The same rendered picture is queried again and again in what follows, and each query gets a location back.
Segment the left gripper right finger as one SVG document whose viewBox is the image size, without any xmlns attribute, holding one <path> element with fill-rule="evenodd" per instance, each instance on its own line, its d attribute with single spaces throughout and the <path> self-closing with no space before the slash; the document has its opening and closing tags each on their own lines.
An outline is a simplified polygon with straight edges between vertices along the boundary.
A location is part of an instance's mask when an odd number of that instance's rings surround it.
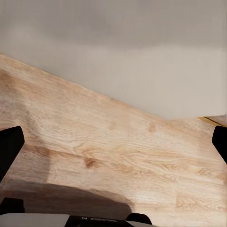
<svg viewBox="0 0 227 227">
<path fill-rule="evenodd" d="M 216 126 L 212 137 L 212 143 L 227 164 L 227 128 Z"/>
</svg>

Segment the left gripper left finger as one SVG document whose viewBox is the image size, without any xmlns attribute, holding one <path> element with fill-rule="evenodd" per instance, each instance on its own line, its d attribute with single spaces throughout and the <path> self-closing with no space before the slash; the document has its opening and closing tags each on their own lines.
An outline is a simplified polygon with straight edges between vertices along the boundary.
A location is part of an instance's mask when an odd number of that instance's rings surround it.
<svg viewBox="0 0 227 227">
<path fill-rule="evenodd" d="M 0 182 L 25 143 L 21 126 L 0 131 Z"/>
</svg>

